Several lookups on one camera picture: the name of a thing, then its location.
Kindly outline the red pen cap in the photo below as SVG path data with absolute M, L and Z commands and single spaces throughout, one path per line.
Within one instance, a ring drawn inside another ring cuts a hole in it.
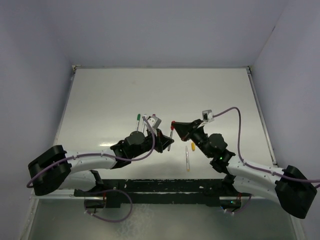
M 170 130 L 171 130 L 171 131 L 174 130 L 174 123 L 175 123 L 175 121 L 172 121 L 172 122 L 171 122 L 171 125 L 170 125 Z

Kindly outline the red marker pen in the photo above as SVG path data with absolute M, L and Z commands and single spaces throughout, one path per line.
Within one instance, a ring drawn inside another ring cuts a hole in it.
M 173 139 L 173 133 L 174 133 L 174 130 L 170 130 L 170 139 L 172 140 Z M 167 151 L 169 152 L 171 150 L 171 143 L 169 144 L 168 148 L 167 148 Z

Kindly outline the yellow pen cap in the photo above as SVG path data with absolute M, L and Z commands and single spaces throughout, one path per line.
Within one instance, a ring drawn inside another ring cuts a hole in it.
M 196 145 L 194 142 L 191 143 L 191 149 L 193 152 L 196 150 Z

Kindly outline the yellow marker pen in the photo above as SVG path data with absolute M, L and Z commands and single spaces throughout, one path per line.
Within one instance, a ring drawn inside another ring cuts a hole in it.
M 189 156 L 189 150 L 188 147 L 185 146 L 185 160 L 186 160 L 186 170 L 187 172 L 190 171 L 190 156 Z

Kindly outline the blue marker pen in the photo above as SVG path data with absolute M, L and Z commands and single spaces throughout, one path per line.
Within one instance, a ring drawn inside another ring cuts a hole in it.
M 146 114 L 144 114 L 143 116 L 142 116 L 142 129 L 141 129 L 141 132 L 142 133 L 144 133 L 145 132 L 145 128 L 146 128 L 146 123 L 145 123 L 145 119 L 146 119 L 146 117 L 147 117 L 147 115 Z

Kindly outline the green marker pen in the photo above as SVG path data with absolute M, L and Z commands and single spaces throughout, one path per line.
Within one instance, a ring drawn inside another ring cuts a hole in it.
M 139 131 L 140 121 L 141 121 L 141 114 L 138 113 L 136 117 L 136 128 L 135 128 L 136 131 Z

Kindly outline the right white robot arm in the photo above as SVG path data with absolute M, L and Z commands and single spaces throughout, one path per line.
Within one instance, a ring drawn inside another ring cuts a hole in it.
M 225 174 L 222 190 L 228 196 L 237 192 L 259 196 L 279 204 L 287 213 L 305 219 L 318 193 L 316 187 L 296 167 L 265 166 L 244 160 L 239 153 L 227 149 L 220 133 L 208 135 L 200 119 L 193 122 L 172 122 L 183 142 L 191 140 L 210 159 L 210 165 Z

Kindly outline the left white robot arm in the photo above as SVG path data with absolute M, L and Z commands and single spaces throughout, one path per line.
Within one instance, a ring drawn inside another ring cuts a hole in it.
M 153 151 L 162 153 L 174 140 L 160 129 L 144 135 L 133 131 L 125 139 L 104 151 L 67 153 L 62 145 L 54 145 L 28 164 L 30 181 L 37 196 L 48 195 L 58 189 L 78 189 L 98 196 L 103 191 L 98 169 L 120 169 L 131 162 L 149 157 Z

